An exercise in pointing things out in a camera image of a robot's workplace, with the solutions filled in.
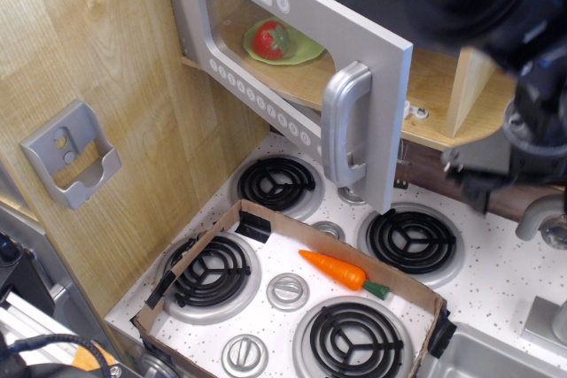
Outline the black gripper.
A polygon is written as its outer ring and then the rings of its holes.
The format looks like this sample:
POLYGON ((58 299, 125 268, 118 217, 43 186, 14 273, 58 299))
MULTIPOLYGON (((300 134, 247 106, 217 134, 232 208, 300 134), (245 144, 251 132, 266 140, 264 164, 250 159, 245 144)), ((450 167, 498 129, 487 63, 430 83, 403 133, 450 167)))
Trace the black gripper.
POLYGON ((447 178, 485 213, 494 191, 515 183, 566 184, 566 60, 532 61, 493 134, 446 149, 447 178))

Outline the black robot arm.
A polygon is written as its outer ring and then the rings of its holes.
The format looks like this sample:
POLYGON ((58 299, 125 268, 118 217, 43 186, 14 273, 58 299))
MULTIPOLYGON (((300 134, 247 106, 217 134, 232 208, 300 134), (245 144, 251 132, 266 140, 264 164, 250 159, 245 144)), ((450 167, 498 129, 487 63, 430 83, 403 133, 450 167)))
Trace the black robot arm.
POLYGON ((515 183, 566 183, 566 0, 335 0, 424 48, 471 47, 516 80, 501 129, 446 150, 468 203, 515 183))

